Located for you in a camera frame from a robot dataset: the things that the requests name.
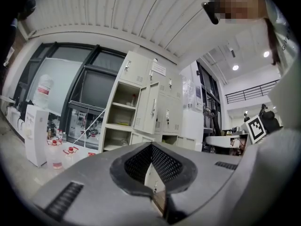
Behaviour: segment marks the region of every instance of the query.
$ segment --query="ceiling light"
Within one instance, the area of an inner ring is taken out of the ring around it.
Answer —
[[[269,56],[269,52],[268,51],[264,52],[264,54],[263,54],[263,57],[266,58],[267,56]]]
[[[238,65],[235,65],[233,66],[232,70],[238,70],[239,66]]]

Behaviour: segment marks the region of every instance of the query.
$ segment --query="plastic bottle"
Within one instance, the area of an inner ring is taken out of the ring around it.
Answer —
[[[133,97],[132,97],[132,102],[131,102],[131,106],[134,106],[134,103],[135,103],[135,98],[136,98],[136,95],[133,94]]]
[[[60,130],[59,130],[59,129],[56,129],[55,137],[58,139],[59,136],[60,136]]]
[[[63,141],[63,131],[60,130],[59,135],[58,135],[58,141],[62,142]]]
[[[47,164],[49,168],[61,169],[62,159],[61,159],[61,147],[57,144],[56,140],[52,140],[52,143],[48,146],[46,151]]]
[[[72,166],[76,162],[75,152],[73,151],[73,147],[68,148],[68,153],[65,155],[64,159],[64,168],[67,169]]]
[[[50,128],[48,129],[48,138],[49,139],[51,138],[51,129]]]
[[[48,98],[53,86],[53,80],[48,74],[44,74],[39,79],[39,84],[34,92],[32,102],[42,109],[48,108]]]
[[[63,142],[67,142],[67,135],[66,135],[66,132],[63,132]]]

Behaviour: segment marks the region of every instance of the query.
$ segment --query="railing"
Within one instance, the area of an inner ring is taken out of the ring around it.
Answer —
[[[243,100],[249,100],[249,99],[254,99],[257,97],[265,96],[267,95],[273,87],[276,85],[278,80],[276,81],[271,81],[269,83],[265,83],[262,85],[258,85],[252,88],[244,89],[238,92],[234,92],[231,94],[227,94],[227,103],[234,103],[238,101],[243,101]]]

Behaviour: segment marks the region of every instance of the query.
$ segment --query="ceiling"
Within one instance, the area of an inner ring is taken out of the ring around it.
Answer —
[[[277,113],[277,109],[273,109],[273,104],[271,102],[265,103],[265,105],[268,107],[266,111],[273,111],[274,113]],[[259,114],[261,110],[261,105],[253,105],[253,106],[248,106],[244,108],[239,108],[235,110],[228,110],[229,116],[231,118],[242,118],[244,117],[244,113],[248,111],[248,116],[252,118],[253,116],[256,116]]]
[[[25,21],[30,38],[60,32],[92,32],[143,46],[185,68],[244,26],[213,25],[208,0],[36,0]]]
[[[258,21],[206,53],[202,59],[211,65],[224,83],[227,83],[231,79],[271,64],[271,53],[265,58],[263,56],[265,51],[269,51],[266,24],[264,21]],[[238,65],[239,69],[232,70],[234,65]]]

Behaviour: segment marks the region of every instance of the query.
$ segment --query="mesh grille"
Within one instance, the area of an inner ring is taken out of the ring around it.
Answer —
[[[132,179],[144,184],[151,163],[151,152],[151,146],[148,146],[125,162],[125,170]]]
[[[215,165],[219,166],[219,167],[227,168],[230,170],[236,170],[236,168],[238,166],[236,164],[231,164],[231,163],[222,162],[222,161],[218,161]]]
[[[179,161],[150,145],[125,162],[125,171],[131,178],[144,184],[145,174],[151,163],[163,183],[176,178],[183,168]]]
[[[163,183],[169,182],[181,173],[183,168],[181,163],[155,146],[152,148],[152,156],[152,164]]]

